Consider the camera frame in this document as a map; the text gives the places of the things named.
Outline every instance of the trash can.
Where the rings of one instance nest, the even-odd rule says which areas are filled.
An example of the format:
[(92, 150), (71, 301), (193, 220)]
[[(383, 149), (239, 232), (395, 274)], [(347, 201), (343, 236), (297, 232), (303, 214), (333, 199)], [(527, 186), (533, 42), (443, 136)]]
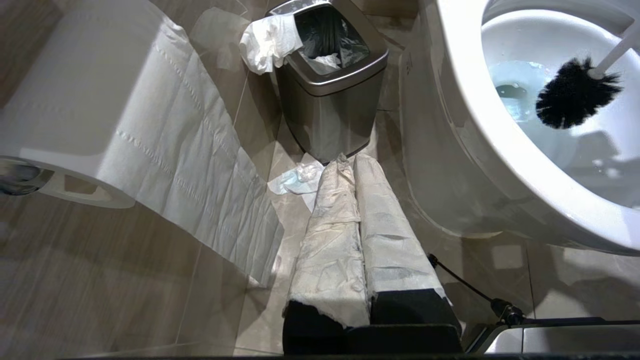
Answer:
[(350, 0), (290, 0), (303, 47), (276, 69), (282, 111), (300, 147), (321, 163), (354, 154), (371, 137), (387, 46)]

